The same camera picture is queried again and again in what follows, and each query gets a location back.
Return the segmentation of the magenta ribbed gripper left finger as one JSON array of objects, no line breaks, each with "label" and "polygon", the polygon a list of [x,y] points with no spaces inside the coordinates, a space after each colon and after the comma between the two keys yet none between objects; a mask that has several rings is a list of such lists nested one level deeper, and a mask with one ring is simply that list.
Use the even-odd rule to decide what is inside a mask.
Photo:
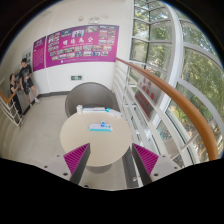
[{"label": "magenta ribbed gripper left finger", "polygon": [[90,144],[87,143],[64,155],[66,165],[71,172],[70,181],[72,183],[79,184],[90,153]]}]

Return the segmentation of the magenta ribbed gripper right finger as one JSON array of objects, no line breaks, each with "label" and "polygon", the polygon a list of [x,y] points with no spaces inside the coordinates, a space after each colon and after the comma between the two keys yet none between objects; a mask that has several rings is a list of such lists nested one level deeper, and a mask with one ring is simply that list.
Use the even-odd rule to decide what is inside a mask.
[{"label": "magenta ribbed gripper right finger", "polygon": [[150,184],[152,182],[150,175],[159,156],[135,143],[132,144],[132,155],[137,165],[143,185]]}]

